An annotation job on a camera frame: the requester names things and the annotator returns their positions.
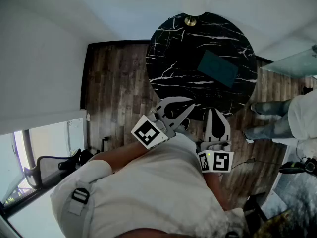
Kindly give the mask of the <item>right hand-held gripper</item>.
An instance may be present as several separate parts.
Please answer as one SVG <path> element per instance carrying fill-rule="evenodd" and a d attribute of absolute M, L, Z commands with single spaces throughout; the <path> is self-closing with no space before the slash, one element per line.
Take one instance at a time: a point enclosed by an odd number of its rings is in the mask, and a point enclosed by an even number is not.
<path fill-rule="evenodd" d="M 212 119 L 214 115 L 214 135 L 212 133 Z M 217 109 L 209 109 L 205 125 L 204 141 L 230 142 L 231 128 L 226 117 Z M 229 173 L 232 168 L 234 152 L 213 151 L 208 147 L 222 142 L 202 142 L 197 149 L 202 173 Z"/>

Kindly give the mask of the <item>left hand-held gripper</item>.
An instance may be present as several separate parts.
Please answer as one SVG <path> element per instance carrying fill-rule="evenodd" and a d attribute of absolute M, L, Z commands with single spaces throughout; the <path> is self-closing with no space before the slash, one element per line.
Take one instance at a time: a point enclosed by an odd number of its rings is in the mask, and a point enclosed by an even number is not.
<path fill-rule="evenodd" d="M 131 134 L 147 149 L 152 149 L 176 135 L 176 128 L 187 118 L 194 109 L 194 100 L 188 97 L 167 97 L 161 100 L 156 107 L 143 115 L 133 127 Z M 156 112 L 163 121 L 167 132 L 160 131 L 150 120 L 151 113 Z"/>

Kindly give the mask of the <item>black remote control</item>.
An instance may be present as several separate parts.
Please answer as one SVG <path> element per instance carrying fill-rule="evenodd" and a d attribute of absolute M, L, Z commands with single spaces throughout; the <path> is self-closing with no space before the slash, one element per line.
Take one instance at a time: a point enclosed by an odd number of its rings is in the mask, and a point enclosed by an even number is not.
<path fill-rule="evenodd" d="M 217 90 L 204 91 L 202 96 L 209 99 L 220 99 L 222 98 L 222 92 Z"/>

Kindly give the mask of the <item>dark teal box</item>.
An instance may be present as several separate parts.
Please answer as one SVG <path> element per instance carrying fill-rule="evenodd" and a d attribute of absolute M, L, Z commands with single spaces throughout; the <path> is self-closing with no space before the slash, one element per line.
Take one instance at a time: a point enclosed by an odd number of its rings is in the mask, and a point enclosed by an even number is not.
<path fill-rule="evenodd" d="M 205 50 L 197 70 L 228 88 L 233 86 L 238 73 L 237 66 L 209 50 Z"/>

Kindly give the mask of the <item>person's right forearm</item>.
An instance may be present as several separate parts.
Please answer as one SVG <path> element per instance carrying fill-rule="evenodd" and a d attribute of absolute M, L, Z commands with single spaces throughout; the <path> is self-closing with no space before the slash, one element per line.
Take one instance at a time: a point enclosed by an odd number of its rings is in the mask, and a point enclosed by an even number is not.
<path fill-rule="evenodd" d="M 203 173 L 208 188 L 213 192 L 224 211 L 231 210 L 226 191 L 220 184 L 219 173 Z"/>

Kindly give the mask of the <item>person's right hand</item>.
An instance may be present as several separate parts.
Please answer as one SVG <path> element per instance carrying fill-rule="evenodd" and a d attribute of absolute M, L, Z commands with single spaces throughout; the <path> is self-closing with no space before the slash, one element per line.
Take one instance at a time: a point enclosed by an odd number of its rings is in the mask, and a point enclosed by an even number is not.
<path fill-rule="evenodd" d="M 222 142 L 220 144 L 214 144 L 208 147 L 208 150 L 213 151 L 230 151 L 231 150 L 231 143 L 230 142 Z"/>

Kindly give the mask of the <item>person's left hand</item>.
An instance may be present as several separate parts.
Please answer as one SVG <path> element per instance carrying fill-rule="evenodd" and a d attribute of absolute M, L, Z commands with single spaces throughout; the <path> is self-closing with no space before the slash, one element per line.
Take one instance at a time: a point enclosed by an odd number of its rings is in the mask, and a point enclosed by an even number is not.
<path fill-rule="evenodd" d="M 160 120 L 159 115 L 158 115 L 156 112 L 151 113 L 151 115 L 150 115 L 150 120 L 155 123 L 156 127 L 157 127 L 160 131 L 162 131 L 163 133 L 166 133 L 166 132 L 167 132 L 167 129 L 166 129 L 166 127 L 165 127 L 163 121 Z"/>

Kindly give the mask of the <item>person's white shirt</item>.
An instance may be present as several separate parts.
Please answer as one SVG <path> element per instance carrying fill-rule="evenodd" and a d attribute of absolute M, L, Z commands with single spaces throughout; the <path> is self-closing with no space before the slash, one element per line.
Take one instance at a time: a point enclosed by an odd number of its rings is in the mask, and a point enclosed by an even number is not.
<path fill-rule="evenodd" d="M 183 134 L 149 150 L 117 172 L 88 161 L 51 194 L 66 238 L 240 237 L 240 208 L 224 211 L 203 177 L 196 146 Z"/>

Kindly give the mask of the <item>black stand base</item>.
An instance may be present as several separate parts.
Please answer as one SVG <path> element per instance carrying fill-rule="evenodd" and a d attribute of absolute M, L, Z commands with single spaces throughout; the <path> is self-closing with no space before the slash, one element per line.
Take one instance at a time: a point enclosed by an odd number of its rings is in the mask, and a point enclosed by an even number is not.
<path fill-rule="evenodd" d="M 263 198 L 265 197 L 265 192 L 261 192 L 255 195 L 250 195 L 247 198 L 247 201 L 245 203 L 245 205 L 243 206 L 243 210 L 244 212 L 247 211 L 255 211 L 259 217 L 263 220 L 263 221 L 267 221 L 267 217 L 264 214 L 263 210 L 261 209 L 261 206 L 259 203 L 263 203 Z"/>

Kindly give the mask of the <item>black device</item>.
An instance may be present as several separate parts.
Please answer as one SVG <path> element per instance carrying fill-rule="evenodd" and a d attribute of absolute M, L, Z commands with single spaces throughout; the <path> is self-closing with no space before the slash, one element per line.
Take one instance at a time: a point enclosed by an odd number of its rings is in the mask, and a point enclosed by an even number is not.
<path fill-rule="evenodd" d="M 279 172 L 282 174 L 307 173 L 317 178 L 317 160 L 306 158 L 305 162 L 287 162 L 279 168 Z"/>

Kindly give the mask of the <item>glass partition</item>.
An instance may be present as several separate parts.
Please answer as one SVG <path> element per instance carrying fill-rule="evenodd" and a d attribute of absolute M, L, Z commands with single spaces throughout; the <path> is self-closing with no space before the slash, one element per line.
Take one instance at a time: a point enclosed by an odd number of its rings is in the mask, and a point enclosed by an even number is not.
<path fill-rule="evenodd" d="M 261 69 L 291 78 L 314 77 L 317 79 L 317 44 L 303 52 L 264 65 Z"/>

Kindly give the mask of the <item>grey rug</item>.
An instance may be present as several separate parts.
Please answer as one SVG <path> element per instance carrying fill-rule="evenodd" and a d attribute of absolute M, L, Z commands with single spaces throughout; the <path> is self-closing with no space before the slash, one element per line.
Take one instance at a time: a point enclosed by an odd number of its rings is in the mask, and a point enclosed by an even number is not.
<path fill-rule="evenodd" d="M 317 208 L 317 178 L 308 173 L 279 173 L 261 209 L 267 218 L 271 218 L 301 199 Z"/>

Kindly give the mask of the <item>black mesh office chair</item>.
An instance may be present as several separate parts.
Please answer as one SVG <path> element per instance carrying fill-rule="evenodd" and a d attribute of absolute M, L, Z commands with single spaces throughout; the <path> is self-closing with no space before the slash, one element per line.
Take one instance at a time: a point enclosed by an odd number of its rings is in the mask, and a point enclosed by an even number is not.
<path fill-rule="evenodd" d="M 82 167 L 93 157 L 88 150 L 78 149 L 71 157 L 40 156 L 36 166 L 24 168 L 28 184 L 35 190 L 50 189 Z"/>

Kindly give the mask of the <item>window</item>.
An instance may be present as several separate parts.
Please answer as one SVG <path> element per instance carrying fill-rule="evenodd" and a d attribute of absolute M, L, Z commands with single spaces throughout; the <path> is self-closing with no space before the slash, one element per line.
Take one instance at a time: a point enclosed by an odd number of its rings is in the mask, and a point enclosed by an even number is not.
<path fill-rule="evenodd" d="M 0 135 L 0 205 L 7 208 L 34 191 L 24 169 L 35 167 L 29 130 Z"/>

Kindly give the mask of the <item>white wall panel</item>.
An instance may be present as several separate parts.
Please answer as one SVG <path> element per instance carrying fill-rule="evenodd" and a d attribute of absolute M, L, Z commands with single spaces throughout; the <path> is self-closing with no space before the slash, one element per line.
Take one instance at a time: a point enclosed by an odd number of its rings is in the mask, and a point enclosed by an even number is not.
<path fill-rule="evenodd" d="M 84 150 L 84 126 L 83 119 L 73 119 L 67 122 L 69 155 L 72 156 L 80 149 Z"/>

